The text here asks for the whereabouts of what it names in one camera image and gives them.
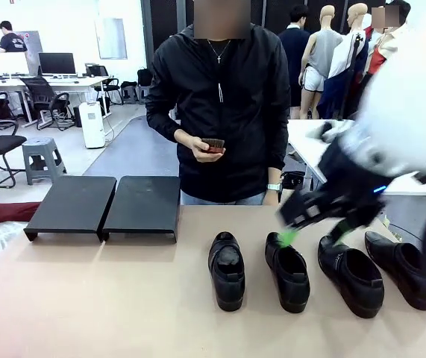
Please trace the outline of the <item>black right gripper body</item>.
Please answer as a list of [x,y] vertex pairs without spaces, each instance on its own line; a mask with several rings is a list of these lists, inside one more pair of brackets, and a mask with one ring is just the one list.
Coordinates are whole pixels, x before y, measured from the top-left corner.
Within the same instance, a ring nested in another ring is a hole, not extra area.
[[366,226],[384,208],[389,178],[380,175],[330,179],[313,191],[295,191],[278,210],[285,227],[303,228],[327,218]]

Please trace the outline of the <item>person's right hand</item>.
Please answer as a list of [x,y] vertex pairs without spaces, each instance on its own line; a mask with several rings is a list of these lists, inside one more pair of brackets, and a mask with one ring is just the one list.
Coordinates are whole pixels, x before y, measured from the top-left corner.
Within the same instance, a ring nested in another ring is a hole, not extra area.
[[219,160],[225,153],[225,149],[222,148],[221,152],[212,152],[210,146],[203,142],[201,138],[189,135],[182,129],[176,130],[174,138],[178,144],[182,144],[191,150],[194,158],[199,163],[213,163]]

